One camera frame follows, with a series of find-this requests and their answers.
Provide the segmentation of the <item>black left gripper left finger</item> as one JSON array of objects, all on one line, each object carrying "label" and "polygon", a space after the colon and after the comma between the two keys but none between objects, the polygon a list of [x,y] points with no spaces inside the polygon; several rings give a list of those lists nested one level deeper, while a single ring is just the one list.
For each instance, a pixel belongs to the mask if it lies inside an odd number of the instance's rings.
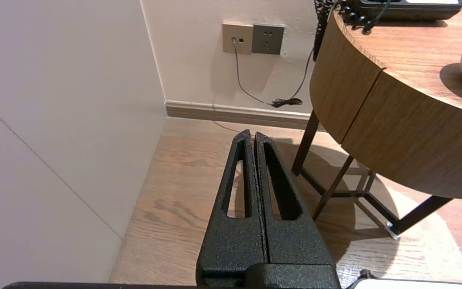
[{"label": "black left gripper left finger", "polygon": [[[211,217],[196,262],[197,281],[244,281],[249,267],[267,261],[263,209],[258,173],[246,129],[231,143]],[[237,164],[242,162],[244,218],[228,216]]]}]

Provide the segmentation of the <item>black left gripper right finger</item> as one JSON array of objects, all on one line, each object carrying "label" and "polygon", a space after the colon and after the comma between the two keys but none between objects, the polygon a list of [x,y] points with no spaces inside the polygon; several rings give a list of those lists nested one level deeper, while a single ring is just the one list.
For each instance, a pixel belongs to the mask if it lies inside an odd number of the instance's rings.
[{"label": "black left gripper right finger", "polygon": [[332,265],[334,260],[275,142],[260,132],[255,134],[255,166],[268,262]]}]

